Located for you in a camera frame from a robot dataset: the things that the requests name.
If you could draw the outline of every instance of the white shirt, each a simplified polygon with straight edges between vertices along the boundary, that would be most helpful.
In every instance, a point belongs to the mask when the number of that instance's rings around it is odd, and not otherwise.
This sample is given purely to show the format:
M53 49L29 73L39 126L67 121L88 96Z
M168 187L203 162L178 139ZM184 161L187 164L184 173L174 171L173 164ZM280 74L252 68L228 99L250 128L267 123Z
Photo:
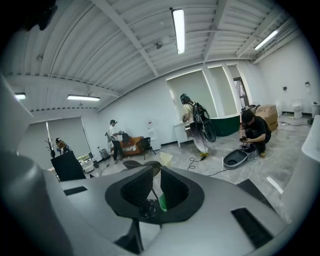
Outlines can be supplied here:
M183 105L183 113L184 114L189 114L189 123L194 123L194 112L192 110L192 107L189 104L184 104Z
M113 127L112 125L110 125L109 134L113 141L118 141L118 136L113 136L113 134L116 134L116 130L115 127Z

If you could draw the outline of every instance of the black t-shirt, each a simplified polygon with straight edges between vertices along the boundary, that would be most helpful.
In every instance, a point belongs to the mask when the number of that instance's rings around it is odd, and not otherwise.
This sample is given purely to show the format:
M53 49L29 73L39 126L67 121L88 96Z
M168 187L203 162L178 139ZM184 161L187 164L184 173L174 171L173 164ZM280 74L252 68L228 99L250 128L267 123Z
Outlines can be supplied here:
M258 131L260 134L271 135L271 131L267 122L261 116L254 116L254 122L251 125L245 125L245 129L250 128L253 131Z

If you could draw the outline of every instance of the person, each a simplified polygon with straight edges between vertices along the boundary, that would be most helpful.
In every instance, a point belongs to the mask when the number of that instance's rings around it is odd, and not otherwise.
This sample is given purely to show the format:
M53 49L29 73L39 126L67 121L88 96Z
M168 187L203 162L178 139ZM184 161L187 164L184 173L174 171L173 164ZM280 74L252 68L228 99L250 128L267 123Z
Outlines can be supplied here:
M60 138L55 139L56 151L63 155L69 151L72 151L71 148Z
M260 154L260 157L266 156L266 143L271 138L271 131L267 122L261 117L256 116L251 110L245 110L241 116L243 130L245 130L244 143L254 143Z
M193 106L196 104L192 101L185 93L180 96L181 103L183 104L183 113L182 121L189 122L191 136L193 138L193 142L197 149L201 152L201 156L208 156L208 148L205 145L206 137L203 132L203 127L201 124L196 123L194 121L194 111Z
M125 158L125 156L124 156L124 152L122 151L122 147L121 147L119 139L118 139L118 136L121 135L122 132L121 131L116 132L115 125L116 125L116 121L112 119L110 121L109 134L111 136L112 144L113 144L113 148L114 148L113 160L115 163L117 163L118 162L118 160L117 160L118 152L120 153L121 158Z

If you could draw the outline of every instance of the fluorescent light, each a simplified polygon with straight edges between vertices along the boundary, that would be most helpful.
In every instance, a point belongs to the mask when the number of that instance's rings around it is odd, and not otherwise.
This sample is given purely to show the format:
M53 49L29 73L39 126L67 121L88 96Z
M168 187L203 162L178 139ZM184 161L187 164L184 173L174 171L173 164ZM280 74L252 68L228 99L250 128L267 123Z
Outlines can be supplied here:
M15 93L15 98L18 100L24 100L26 98L26 94L24 92L21 93Z
M81 95L68 95L67 99L68 100L78 100L78 101L92 101L92 102L100 101L99 97L81 96Z
M182 9L173 10L173 25L175 30L176 48L178 54L185 52L185 11Z
M266 44L271 38L273 38L278 33L277 30L273 31L270 35L268 35L261 43L259 43L254 49L259 50L262 46Z

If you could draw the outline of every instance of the orange couch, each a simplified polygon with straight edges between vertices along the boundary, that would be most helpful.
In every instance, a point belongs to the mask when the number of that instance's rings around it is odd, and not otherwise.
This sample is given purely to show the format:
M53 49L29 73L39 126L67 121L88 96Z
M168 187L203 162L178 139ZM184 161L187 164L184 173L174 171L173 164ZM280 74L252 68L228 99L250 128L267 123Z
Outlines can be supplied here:
M137 145L138 141L140 141L141 139L142 139L142 137L140 136L140 137L130 137L128 143L124 143L124 142L120 141L120 145L123 150L123 154L125 156L130 156L130 155L142 153L141 148ZM135 146L135 150L126 151L126 148L131 147L131 146Z

